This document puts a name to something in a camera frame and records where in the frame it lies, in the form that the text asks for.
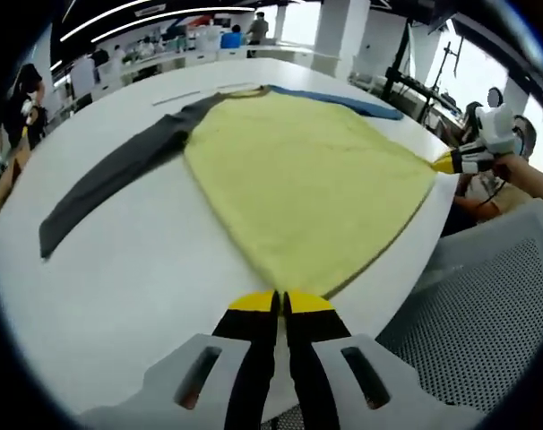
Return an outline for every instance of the ceiling light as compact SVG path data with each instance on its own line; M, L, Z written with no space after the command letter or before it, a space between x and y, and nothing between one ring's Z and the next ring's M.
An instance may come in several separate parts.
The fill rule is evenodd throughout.
M58 60L56 62L56 64L53 64L51 67L50 67L50 71L52 72L53 70L55 70L59 65L61 65L63 63L63 60Z
M60 41L64 42L65 40L67 40L68 38L73 36L74 34L78 33L80 30L86 29L89 25L93 24L94 22L99 21L102 18L106 18L107 16L109 16L109 15L111 15L113 13L122 11L122 10L124 10L127 7L130 7L130 6L135 6L137 4L146 3L146 2L150 2L150 0L135 0L134 2L123 4L121 6L115 7L114 9L110 9L108 12L101 13L99 16L95 16L91 20L86 21L83 25L79 25L77 28L75 28L70 33L66 33L62 38L60 38Z
M76 3L76 0L72 0L70 5L68 6L68 9L66 9L65 16L63 16L63 22L65 22L66 17L71 12L71 9L73 9L74 4Z
M183 13L194 13L194 12L253 12L255 9L253 7L197 7L195 9L185 9L184 11L175 11L168 13L161 13L160 15L149 16L142 20L134 21L129 24L118 27L117 29L107 31L104 34L101 34L97 38L91 40L91 43L98 42L103 38L107 38L111 34L118 33L119 31L129 29L134 25L142 24L143 22L148 22L152 20L157 20L158 18L166 18L168 16L181 15Z

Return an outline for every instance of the white round table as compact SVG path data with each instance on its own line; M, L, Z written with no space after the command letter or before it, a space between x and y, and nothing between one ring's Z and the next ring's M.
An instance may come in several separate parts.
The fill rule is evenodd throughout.
M146 369L192 335L211 333L230 302L266 289L209 209L183 157L106 200L50 260L39 257L40 222L90 168L164 114L219 86L233 90L244 83L385 105L345 82L272 59L165 73L99 100L58 127L34 151L1 210L0 305L31 369L65 410L76 414L125 400L140 390ZM446 149L410 118L367 121L425 159ZM435 248L456 179L437 175L399 237L332 299L352 333L377 336L410 293ZM264 419L297 403L285 348L280 343L276 350Z

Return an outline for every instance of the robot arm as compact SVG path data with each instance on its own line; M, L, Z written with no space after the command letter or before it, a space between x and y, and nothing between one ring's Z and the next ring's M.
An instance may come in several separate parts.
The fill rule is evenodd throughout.
M514 115L508 105L490 111L477 107L478 139L445 153L432 167L447 174L484 172L495 159L522 152L522 140L514 132Z
M290 291L232 303L211 336L197 334L144 374L142 389L79 421L95 430L259 428L274 371L280 314L305 428L466 430L483 414L446 405L411 366L365 335L351 336L332 305Z

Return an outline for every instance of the gray mesh chair back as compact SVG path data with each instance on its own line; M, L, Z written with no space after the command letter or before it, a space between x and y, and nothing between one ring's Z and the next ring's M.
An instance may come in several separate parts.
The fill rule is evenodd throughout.
M543 337L543 202L441 239L426 272L440 279L411 294L377 341L431 395L488 412Z

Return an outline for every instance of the dark gray sleeve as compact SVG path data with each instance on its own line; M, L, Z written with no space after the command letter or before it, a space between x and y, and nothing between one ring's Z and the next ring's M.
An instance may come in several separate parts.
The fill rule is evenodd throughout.
M215 94L166 115L108 154L66 194L39 228L40 256L48 258L68 233L103 203L167 158L182 152L190 132L212 107L224 100Z

